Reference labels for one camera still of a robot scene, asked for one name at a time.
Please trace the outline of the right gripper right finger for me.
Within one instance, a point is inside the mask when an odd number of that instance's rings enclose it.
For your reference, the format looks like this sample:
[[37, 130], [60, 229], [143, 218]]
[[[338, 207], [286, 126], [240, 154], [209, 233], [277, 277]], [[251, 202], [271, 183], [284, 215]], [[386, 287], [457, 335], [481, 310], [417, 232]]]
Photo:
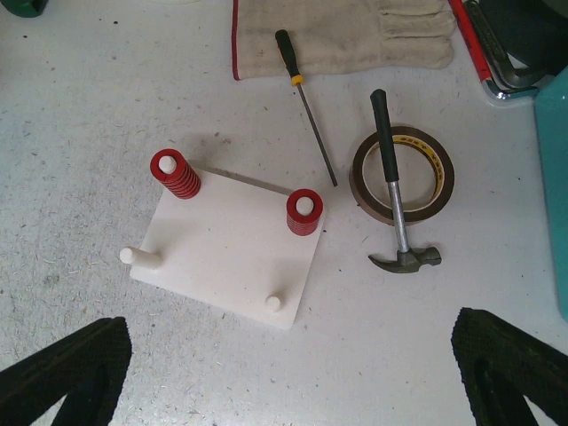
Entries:
[[567, 423], [567, 356], [485, 311], [461, 308], [451, 337], [477, 425], [536, 425], [531, 401]]

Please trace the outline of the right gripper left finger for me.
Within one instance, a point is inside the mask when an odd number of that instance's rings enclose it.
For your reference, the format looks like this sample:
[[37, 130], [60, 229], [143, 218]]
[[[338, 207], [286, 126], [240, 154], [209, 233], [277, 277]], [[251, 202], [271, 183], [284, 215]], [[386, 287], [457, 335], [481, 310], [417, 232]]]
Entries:
[[30, 425], [61, 401], [54, 425], [108, 425], [131, 355], [125, 318], [92, 322], [1, 372], [1, 423]]

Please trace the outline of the black handled claw hammer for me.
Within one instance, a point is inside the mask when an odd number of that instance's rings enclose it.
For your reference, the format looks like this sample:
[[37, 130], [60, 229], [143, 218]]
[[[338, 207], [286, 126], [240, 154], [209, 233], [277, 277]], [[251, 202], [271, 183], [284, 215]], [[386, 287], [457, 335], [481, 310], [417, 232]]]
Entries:
[[370, 95], [370, 101], [374, 112], [375, 126], [383, 163], [383, 173], [390, 196], [390, 207], [398, 241], [398, 250], [397, 259], [395, 261], [386, 261], [371, 255], [369, 255], [368, 258], [375, 266], [384, 271], [400, 274], [418, 272], [420, 268], [426, 264], [430, 266], [439, 265], [441, 264], [442, 258], [435, 247], [412, 249], [409, 246], [406, 220], [404, 218], [398, 183], [398, 165], [391, 133], [386, 92], [382, 89], [373, 91]]

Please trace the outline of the red spring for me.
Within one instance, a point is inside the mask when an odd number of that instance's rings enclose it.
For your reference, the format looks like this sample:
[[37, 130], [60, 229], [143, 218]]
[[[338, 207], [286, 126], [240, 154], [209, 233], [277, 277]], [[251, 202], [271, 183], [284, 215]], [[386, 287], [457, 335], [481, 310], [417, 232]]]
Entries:
[[294, 191], [286, 204], [288, 229], [297, 236], [314, 233], [323, 209], [323, 200], [313, 190], [305, 188]]
[[150, 170], [155, 179], [181, 200], [193, 198], [201, 189], [200, 177], [175, 149], [157, 152], [150, 161]]

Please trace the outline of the small black yellow screwdriver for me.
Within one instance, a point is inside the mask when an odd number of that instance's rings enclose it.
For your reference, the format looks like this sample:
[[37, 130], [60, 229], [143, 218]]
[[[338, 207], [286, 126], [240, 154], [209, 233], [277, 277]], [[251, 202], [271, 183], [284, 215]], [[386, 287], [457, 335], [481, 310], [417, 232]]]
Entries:
[[275, 37], [276, 43], [277, 43], [279, 51], [280, 51], [280, 56], [282, 57], [285, 68], [288, 71], [291, 84], [294, 87], [296, 87], [297, 92], [299, 93], [300, 99], [302, 100], [305, 112], [307, 114], [310, 125], [312, 127], [312, 131], [314, 133], [314, 137], [315, 137], [315, 139], [318, 143], [319, 150], [320, 150], [321, 155], [323, 157], [323, 161], [326, 164], [327, 172], [328, 172], [330, 180], [332, 182], [332, 186], [337, 187], [338, 182], [337, 182], [337, 179], [336, 179], [336, 176], [335, 176], [335, 172], [333, 170], [333, 166], [332, 166], [331, 161], [329, 159], [329, 156], [327, 154], [327, 150], [326, 150], [325, 145], [323, 143], [323, 140], [321, 138], [318, 126], [315, 122], [315, 119], [314, 119], [314, 116], [313, 116], [312, 111], [310, 109], [307, 98], [304, 94], [304, 90], [303, 90], [304, 77], [301, 74], [300, 69], [298, 67], [296, 52], [295, 52], [293, 44], [291, 42], [289, 33], [285, 29], [280, 29], [280, 30], [275, 32], [274, 37]]

